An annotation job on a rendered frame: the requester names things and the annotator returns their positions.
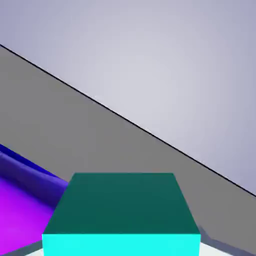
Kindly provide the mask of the large purple box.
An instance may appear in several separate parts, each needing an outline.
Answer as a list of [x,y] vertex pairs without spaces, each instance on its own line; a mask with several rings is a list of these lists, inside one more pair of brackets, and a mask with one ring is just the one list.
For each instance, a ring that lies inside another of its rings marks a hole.
[[[0,144],[0,255],[42,240],[67,185]],[[43,256],[43,249],[26,256]]]

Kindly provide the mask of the small cyan cube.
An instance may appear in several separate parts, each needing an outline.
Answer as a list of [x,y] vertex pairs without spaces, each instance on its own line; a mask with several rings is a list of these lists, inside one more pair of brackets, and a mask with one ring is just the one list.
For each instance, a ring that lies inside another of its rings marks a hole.
[[44,256],[199,256],[172,173],[76,173],[43,234]]

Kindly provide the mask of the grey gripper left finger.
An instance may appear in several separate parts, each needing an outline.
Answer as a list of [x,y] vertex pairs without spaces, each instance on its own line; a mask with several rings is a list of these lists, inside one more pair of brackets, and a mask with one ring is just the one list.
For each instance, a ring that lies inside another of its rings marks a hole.
[[21,247],[19,249],[7,252],[0,256],[26,256],[28,254],[34,253],[43,248],[42,240],[29,244],[27,246]]

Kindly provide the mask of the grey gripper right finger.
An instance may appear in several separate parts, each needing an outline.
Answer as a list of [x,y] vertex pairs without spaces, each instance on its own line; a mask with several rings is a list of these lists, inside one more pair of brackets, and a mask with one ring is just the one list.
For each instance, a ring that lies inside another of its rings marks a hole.
[[200,227],[200,256],[253,256],[252,253],[211,238]]

